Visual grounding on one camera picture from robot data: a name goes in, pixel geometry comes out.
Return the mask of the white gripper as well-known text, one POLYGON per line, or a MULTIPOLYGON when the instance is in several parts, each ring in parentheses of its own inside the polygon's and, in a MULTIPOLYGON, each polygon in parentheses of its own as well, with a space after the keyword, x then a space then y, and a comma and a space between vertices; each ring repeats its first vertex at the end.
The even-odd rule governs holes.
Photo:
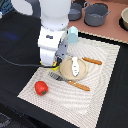
POLYGON ((54 61, 61 62, 66 55, 68 42, 64 31, 52 31, 44 27, 38 39, 40 60, 44 66, 52 66, 54 61))

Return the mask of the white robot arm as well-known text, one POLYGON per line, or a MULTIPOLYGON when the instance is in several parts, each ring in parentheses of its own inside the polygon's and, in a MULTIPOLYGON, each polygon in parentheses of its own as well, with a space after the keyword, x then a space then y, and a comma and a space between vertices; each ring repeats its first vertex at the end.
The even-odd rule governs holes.
POLYGON ((11 3, 21 14, 39 14, 41 29, 38 47, 41 63, 45 68, 51 68, 54 61, 60 64, 68 47, 65 37, 71 0, 39 0, 38 9, 34 8, 31 0, 11 0, 11 3))

